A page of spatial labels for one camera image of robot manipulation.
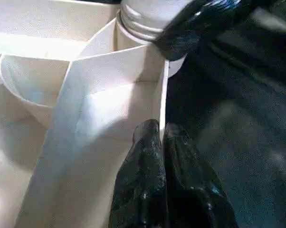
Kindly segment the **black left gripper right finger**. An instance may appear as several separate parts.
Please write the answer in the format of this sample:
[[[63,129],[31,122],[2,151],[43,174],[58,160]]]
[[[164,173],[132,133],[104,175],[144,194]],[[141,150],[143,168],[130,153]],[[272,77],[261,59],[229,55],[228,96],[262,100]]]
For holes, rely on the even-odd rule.
[[[169,123],[163,138],[172,228],[237,228],[234,210],[212,167],[187,131]]]

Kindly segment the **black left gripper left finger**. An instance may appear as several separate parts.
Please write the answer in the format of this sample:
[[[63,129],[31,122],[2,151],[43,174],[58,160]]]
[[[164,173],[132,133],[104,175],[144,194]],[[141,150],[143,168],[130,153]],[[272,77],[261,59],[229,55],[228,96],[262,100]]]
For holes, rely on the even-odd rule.
[[[159,123],[150,119],[135,128],[132,146],[116,176],[109,227],[165,228],[167,216]]]

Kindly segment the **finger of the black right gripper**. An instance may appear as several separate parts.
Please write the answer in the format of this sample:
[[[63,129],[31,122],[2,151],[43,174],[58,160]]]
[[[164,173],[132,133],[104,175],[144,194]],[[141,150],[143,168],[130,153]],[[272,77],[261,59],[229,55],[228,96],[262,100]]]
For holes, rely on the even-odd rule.
[[[175,61],[244,21],[254,8],[252,0],[193,0],[153,44],[167,60]]]

